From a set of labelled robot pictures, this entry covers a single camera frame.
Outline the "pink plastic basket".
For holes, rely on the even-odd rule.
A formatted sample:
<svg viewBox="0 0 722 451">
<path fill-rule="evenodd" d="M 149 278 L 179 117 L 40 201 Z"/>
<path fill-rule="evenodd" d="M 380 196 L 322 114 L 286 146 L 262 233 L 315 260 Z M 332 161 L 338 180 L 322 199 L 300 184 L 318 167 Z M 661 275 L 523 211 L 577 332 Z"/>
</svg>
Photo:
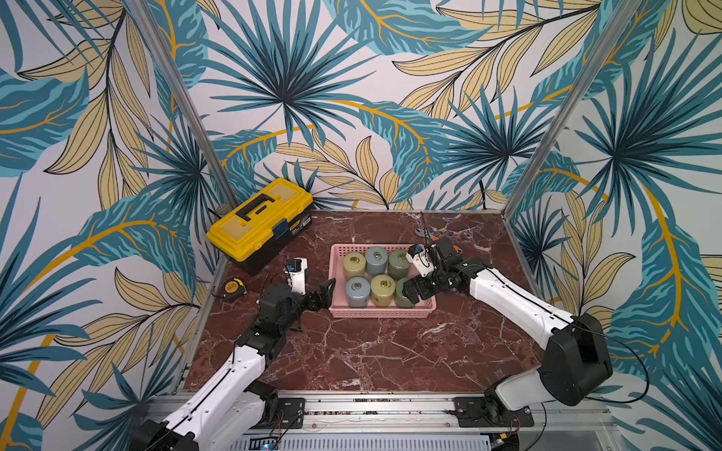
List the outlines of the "pink plastic basket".
<svg viewBox="0 0 722 451">
<path fill-rule="evenodd" d="M 396 295 L 393 295 L 389 306 L 376 306 L 372 299 L 369 299 L 364 307 L 353 307 L 349 305 L 346 285 L 347 279 L 343 273 L 342 261 L 344 257 L 353 252 L 365 255 L 365 252 L 373 247 L 373 244 L 333 244 L 330 251 L 328 278 L 336 279 L 336 287 L 333 294 L 332 306 L 329 308 L 335 319 L 425 319 L 437 309 L 436 298 L 432 296 L 428 300 L 419 301 L 414 307 L 398 307 Z"/>
</svg>

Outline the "green tea canister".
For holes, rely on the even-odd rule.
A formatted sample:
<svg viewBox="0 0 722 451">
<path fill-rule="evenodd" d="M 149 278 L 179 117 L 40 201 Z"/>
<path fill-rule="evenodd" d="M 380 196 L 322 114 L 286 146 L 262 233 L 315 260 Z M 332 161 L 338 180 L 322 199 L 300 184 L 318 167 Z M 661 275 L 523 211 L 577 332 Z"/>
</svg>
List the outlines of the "green tea canister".
<svg viewBox="0 0 722 451">
<path fill-rule="evenodd" d="M 403 249 L 392 251 L 388 255 L 387 274 L 394 280 L 401 280 L 408 276 L 411 263 L 407 259 L 407 252 Z"/>
<path fill-rule="evenodd" d="M 395 292 L 394 303 L 395 303 L 395 306 L 397 306 L 398 308 L 409 309 L 409 308 L 414 308 L 416 306 L 408 297 L 406 297 L 403 294 L 404 283 L 408 280 L 409 280 L 408 277 L 404 277 L 404 278 L 398 280 L 396 283 L 396 292 Z"/>
</svg>

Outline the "olive tea canister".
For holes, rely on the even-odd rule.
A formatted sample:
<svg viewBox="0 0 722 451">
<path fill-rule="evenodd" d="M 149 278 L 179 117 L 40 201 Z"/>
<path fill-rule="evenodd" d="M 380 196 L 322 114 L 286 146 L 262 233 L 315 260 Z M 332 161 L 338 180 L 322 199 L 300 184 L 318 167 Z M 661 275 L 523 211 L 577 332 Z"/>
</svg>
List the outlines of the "olive tea canister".
<svg viewBox="0 0 722 451">
<path fill-rule="evenodd" d="M 346 280 L 351 280 L 356 277 L 364 277 L 366 275 L 365 256 L 358 252 L 349 253 L 344 257 L 342 267 Z"/>
<path fill-rule="evenodd" d="M 378 274 L 370 283 L 370 300 L 376 307 L 391 305 L 396 293 L 396 280 L 387 274 Z"/>
</svg>

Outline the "blue-grey tea canister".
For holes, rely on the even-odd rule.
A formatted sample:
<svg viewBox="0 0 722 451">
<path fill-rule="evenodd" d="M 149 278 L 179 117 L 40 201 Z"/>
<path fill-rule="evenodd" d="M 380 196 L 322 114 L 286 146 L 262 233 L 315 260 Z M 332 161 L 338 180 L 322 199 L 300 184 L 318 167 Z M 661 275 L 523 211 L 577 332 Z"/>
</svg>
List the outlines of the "blue-grey tea canister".
<svg viewBox="0 0 722 451">
<path fill-rule="evenodd" d="M 370 300 L 370 282 L 364 277 L 353 277 L 345 286 L 349 308 L 365 308 Z"/>
<path fill-rule="evenodd" d="M 366 273 L 377 276 L 387 271 L 388 253 L 381 246 L 372 246 L 365 251 Z"/>
</svg>

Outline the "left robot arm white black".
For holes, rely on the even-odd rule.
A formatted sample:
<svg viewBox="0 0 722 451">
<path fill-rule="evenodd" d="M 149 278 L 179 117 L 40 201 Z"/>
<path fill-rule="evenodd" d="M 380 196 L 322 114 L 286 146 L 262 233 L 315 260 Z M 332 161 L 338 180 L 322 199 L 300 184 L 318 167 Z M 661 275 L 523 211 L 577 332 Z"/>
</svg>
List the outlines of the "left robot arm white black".
<svg viewBox="0 0 722 451">
<path fill-rule="evenodd" d="M 227 450 L 257 426 L 295 423 L 284 413 L 278 391 L 261 381 L 261 375 L 280 355 L 287 332 L 305 312 L 331 306 L 335 287 L 334 279 L 306 294 L 287 284 L 266 287 L 256 317 L 234 342 L 222 368 L 163 421 L 145 421 L 133 432 L 129 449 Z"/>
</svg>

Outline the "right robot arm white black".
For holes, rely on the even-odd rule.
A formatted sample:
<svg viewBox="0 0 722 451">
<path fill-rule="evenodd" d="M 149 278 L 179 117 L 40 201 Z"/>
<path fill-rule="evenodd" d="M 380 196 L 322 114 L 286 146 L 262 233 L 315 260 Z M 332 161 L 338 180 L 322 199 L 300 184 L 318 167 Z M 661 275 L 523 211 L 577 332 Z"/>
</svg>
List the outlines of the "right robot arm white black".
<svg viewBox="0 0 722 451">
<path fill-rule="evenodd" d="M 480 257 L 465 259 L 450 239 L 412 245 L 406 259 L 419 274 L 403 295 L 412 303 L 456 291 L 491 306 L 526 332 L 543 350 L 543 361 L 507 377 L 485 393 L 498 413 L 557 401 L 579 404 L 613 374 L 605 334 L 591 315 L 575 316 L 522 289 Z"/>
</svg>

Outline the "yellow black tape measure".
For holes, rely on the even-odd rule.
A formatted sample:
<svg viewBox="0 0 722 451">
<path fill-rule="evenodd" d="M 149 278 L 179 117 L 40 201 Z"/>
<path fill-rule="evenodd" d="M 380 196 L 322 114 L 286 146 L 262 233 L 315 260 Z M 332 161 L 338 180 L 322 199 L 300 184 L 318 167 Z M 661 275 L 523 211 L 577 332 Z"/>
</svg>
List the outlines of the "yellow black tape measure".
<svg viewBox="0 0 722 451">
<path fill-rule="evenodd" d="M 244 297 L 246 293 L 246 285 L 244 285 L 244 282 L 240 278 L 229 278 L 223 284 L 221 291 L 221 300 L 225 302 L 234 302 L 235 300 Z"/>
</svg>

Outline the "yellow black toolbox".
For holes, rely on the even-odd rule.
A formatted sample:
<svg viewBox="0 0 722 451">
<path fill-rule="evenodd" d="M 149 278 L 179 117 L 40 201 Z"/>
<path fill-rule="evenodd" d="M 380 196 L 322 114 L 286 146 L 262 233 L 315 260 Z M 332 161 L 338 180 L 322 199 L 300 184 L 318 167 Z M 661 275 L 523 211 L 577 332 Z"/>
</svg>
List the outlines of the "yellow black toolbox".
<svg viewBox="0 0 722 451">
<path fill-rule="evenodd" d="M 311 223 L 313 197 L 278 179 L 215 222 L 210 244 L 243 272 L 259 274 Z"/>
</svg>

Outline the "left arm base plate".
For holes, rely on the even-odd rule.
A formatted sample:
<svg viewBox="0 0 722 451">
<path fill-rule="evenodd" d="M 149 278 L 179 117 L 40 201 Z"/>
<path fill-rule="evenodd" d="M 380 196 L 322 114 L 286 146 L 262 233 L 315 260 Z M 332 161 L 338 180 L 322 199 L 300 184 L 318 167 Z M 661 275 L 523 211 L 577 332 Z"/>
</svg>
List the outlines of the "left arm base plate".
<svg viewBox="0 0 722 451">
<path fill-rule="evenodd" d="M 265 403 L 261 421 L 251 430 L 298 430 L 304 426 L 305 408 L 304 398 L 273 398 Z"/>
</svg>

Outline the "aluminium front rail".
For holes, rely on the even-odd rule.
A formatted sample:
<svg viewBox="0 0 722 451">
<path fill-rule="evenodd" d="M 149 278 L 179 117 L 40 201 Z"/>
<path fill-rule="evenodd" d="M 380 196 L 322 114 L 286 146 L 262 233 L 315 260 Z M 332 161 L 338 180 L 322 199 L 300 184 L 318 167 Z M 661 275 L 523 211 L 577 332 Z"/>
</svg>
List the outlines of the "aluminium front rail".
<svg viewBox="0 0 722 451">
<path fill-rule="evenodd" d="M 622 450 L 611 413 L 594 402 L 529 406 L 529 428 L 461 428 L 451 393 L 281 391 L 306 400 L 298 430 L 248 430 L 227 450 Z M 147 420 L 163 421 L 190 396 L 162 396 Z"/>
</svg>

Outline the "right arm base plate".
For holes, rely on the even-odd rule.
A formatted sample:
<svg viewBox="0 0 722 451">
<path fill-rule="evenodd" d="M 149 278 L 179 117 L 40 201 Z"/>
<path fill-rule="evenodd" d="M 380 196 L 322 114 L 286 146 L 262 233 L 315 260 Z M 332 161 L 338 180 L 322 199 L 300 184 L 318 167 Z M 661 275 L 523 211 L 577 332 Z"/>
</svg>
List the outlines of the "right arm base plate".
<svg viewBox="0 0 722 451">
<path fill-rule="evenodd" d="M 535 425 L 530 408 L 510 411 L 500 401 L 487 397 L 453 398 L 451 413 L 461 428 L 529 428 Z"/>
</svg>

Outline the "right aluminium corner post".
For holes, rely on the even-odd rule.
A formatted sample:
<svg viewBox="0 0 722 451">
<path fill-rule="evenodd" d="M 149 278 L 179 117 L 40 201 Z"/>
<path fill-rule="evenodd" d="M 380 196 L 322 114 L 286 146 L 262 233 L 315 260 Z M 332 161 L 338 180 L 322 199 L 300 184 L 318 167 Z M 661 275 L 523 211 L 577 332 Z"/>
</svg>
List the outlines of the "right aluminium corner post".
<svg viewBox="0 0 722 451">
<path fill-rule="evenodd" d="M 511 223 L 521 209 L 525 193 L 556 143 L 558 135 L 575 107 L 592 87 L 595 77 L 609 64 L 616 44 L 641 5 L 640 1 L 602 2 L 597 9 L 592 30 L 583 41 L 579 53 L 534 90 L 532 105 L 545 109 L 550 115 L 550 124 L 511 189 L 511 197 L 502 210 L 505 223 Z"/>
</svg>

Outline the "aluminium corner post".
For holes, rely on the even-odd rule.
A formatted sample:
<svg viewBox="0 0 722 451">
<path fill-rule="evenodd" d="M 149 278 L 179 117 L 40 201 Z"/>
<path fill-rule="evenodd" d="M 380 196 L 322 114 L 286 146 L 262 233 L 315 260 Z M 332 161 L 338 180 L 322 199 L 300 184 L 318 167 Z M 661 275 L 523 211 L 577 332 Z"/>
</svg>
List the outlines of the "aluminium corner post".
<svg viewBox="0 0 722 451">
<path fill-rule="evenodd" d="M 609 64 L 616 44 L 641 5 L 640 1 L 602 2 L 597 9 L 592 30 L 583 41 L 579 53 L 534 90 L 532 105 L 545 109 L 550 115 L 550 124 L 511 189 L 511 197 L 502 210 L 505 223 L 511 223 L 521 209 L 525 193 L 556 143 L 558 135 L 575 107 L 592 87 L 595 77 Z"/>
<path fill-rule="evenodd" d="M 233 208 L 238 207 L 239 202 L 235 197 L 235 191 L 232 189 L 228 178 L 223 172 L 220 159 L 214 149 L 214 144 L 212 144 L 212 140 L 203 126 L 199 114 L 197 114 L 197 109 L 192 102 L 184 80 L 182 80 L 180 70 L 171 56 L 170 48 L 167 47 L 164 42 L 163 34 L 152 15 L 148 2 L 130 0 L 127 2 L 127 6 L 137 22 L 141 36 L 146 40 L 150 52 L 156 58 L 161 74 L 167 81 L 170 93 L 175 96 L 180 113 L 186 121 L 186 125 L 190 128 L 191 133 L 193 133 L 197 144 L 199 144 L 199 149 L 207 162 L 211 174 L 219 185 L 223 199 L 229 206 Z"/>
</svg>

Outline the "left aluminium corner post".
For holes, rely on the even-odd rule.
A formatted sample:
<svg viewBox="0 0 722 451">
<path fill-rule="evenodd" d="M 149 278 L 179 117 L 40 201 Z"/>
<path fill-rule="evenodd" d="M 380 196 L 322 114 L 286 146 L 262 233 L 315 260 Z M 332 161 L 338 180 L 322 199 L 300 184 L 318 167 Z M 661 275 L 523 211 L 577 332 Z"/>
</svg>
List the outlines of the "left aluminium corner post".
<svg viewBox="0 0 722 451">
<path fill-rule="evenodd" d="M 214 149 L 214 144 L 212 144 L 212 140 L 203 126 L 199 114 L 197 114 L 197 109 L 192 102 L 184 80 L 182 80 L 180 70 L 171 56 L 170 48 L 167 47 L 164 42 L 163 34 L 152 15 L 148 2 L 130 0 L 127 2 L 127 6 L 137 22 L 141 36 L 146 40 L 150 52 L 156 58 L 161 74 L 167 81 L 170 93 L 175 96 L 180 113 L 186 121 L 186 125 L 190 128 L 191 133 L 193 133 L 197 144 L 199 144 L 199 149 L 207 162 L 211 174 L 219 185 L 223 199 L 229 206 L 233 208 L 238 207 L 239 202 L 235 197 L 235 191 L 232 189 L 228 178 L 223 172 L 220 159 Z"/>
</svg>

